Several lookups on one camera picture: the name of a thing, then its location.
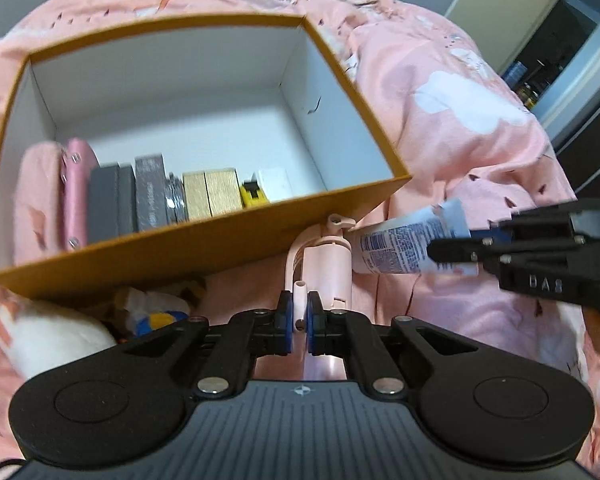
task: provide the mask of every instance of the bed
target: bed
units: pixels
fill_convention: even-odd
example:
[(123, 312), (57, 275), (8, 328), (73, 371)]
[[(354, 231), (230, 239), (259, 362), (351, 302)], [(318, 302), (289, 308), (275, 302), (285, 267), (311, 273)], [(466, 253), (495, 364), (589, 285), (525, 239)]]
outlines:
[[(442, 16), (397, 0), (49, 0), (0, 40), (0, 120), (33, 49), (135, 20), (254, 10), (312, 20), (414, 175), (362, 224), (459, 198), (470, 228), (486, 228), (517, 209), (574, 197), (547, 135), (471, 38)], [(198, 314), (222, 323), (239, 310), (274, 305), (284, 261), (282, 254), (208, 276)], [(579, 308), (500, 291), (484, 273), (355, 275), (353, 302), (374, 322), (409, 314), (589, 381), (596, 422), (579, 460), (590, 468), (600, 461), (600, 357)], [(258, 362), (258, 371), (279, 379), (293, 373), (275, 359)], [(0, 354), (0, 459), (19, 455), (6, 418), (19, 384)]]

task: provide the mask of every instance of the pink bottle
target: pink bottle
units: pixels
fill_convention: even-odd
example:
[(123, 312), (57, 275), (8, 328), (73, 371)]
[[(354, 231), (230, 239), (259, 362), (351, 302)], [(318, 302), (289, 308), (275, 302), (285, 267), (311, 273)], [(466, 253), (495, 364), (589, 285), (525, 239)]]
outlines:
[(330, 215), (326, 223), (305, 229), (294, 241), (286, 258), (285, 289), (294, 295), (294, 354), (302, 352), (304, 380), (325, 381), (346, 378), (342, 359), (312, 356), (306, 351), (303, 330), (296, 328), (304, 320), (309, 291), (316, 290), (325, 310), (351, 305), (351, 245), (343, 230), (356, 222), (340, 215)]
[(87, 202), (91, 170), (99, 166), (91, 146), (71, 139), (63, 155), (64, 248), (75, 251), (87, 245)]

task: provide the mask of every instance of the white door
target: white door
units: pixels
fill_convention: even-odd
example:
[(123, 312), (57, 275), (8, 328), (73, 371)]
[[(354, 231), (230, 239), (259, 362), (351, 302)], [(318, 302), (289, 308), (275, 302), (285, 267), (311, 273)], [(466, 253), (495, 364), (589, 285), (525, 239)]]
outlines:
[(516, 59), (558, 0), (455, 0), (446, 16), (498, 73)]

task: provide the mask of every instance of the gold block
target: gold block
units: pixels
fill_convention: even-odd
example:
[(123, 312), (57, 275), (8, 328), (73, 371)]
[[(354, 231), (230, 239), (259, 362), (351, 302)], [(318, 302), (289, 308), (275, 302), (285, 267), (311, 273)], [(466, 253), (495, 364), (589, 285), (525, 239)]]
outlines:
[(242, 209), (240, 184), (234, 168), (205, 171), (206, 192), (209, 196), (211, 216)]
[(211, 218), (209, 196), (206, 193), (205, 173), (192, 171), (182, 175), (184, 196), (187, 202), (189, 220), (202, 220)]

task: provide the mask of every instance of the white tube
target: white tube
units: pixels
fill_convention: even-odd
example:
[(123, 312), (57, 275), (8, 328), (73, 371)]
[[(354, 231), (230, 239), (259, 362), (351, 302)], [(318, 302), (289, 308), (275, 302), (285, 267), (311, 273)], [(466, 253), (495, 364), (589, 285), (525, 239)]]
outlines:
[(296, 322), (299, 319), (304, 319), (306, 313), (306, 304), (308, 301), (308, 291), (305, 282), (294, 282), (294, 332), (298, 332)]
[(476, 275), (476, 264), (437, 264), (427, 256), (432, 240), (470, 236), (457, 198), (345, 234), (351, 243), (353, 270), (362, 274)]

